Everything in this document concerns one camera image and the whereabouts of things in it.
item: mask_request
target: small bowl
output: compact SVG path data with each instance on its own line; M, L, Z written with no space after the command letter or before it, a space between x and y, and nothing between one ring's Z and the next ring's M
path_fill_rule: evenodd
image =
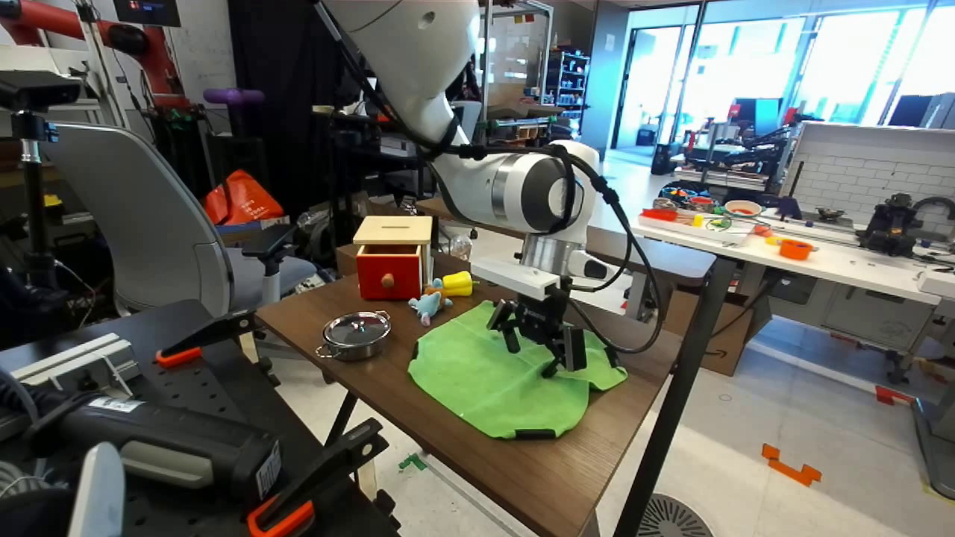
M729 199L721 208L735 218L757 218L765 212L756 199Z
M784 257L784 260L809 260L809 252L811 252L809 241L797 241L797 239L778 241L778 257Z

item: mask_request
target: robotic arm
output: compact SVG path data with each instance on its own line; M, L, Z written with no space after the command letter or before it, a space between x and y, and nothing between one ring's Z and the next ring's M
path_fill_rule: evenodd
M472 260L478 276L494 279L518 299L500 303L493 329L506 345L514 332L551 348L554 363L581 366L581 329L563 323L574 257L586 248L594 185L554 151L466 154L445 88L466 69L478 44L474 0L324 0L324 20L369 63L398 120L435 147L433 170L451 212L472 224L524 233L523 260ZM597 170L597 151L559 142L574 160Z

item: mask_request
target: box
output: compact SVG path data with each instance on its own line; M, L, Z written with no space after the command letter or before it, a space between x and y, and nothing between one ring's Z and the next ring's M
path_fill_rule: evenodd
M421 214L369 214L356 233L357 288L366 300L418 299L430 284L430 233L433 218Z
M663 329L684 336L688 329L696 300L699 300L699 296L693 296L685 288L674 288ZM726 323L736 318L741 309L742 309L742 303L726 300L718 309L718 318L717 318L717 332ZM706 345L705 366L717 369L721 375L732 375L736 369L742 348L747 348L748 326L753 326L753 312L747 309L732 329L717 335Z

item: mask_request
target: cabinet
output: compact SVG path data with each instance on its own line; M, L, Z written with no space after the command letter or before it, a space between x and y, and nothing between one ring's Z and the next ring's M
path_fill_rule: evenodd
M589 111L589 73L590 56L580 51L551 51L547 69L547 100L559 103L563 112L563 129L554 138L580 138Z

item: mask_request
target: chair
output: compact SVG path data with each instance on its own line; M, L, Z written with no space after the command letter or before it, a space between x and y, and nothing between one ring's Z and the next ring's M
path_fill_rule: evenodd
M220 241L157 150L129 132L56 126L44 154L93 212L111 248L118 309L198 299L211 315L223 315L253 309L263 299L317 273L309 263L286 257L278 273L265 276L259 260Z

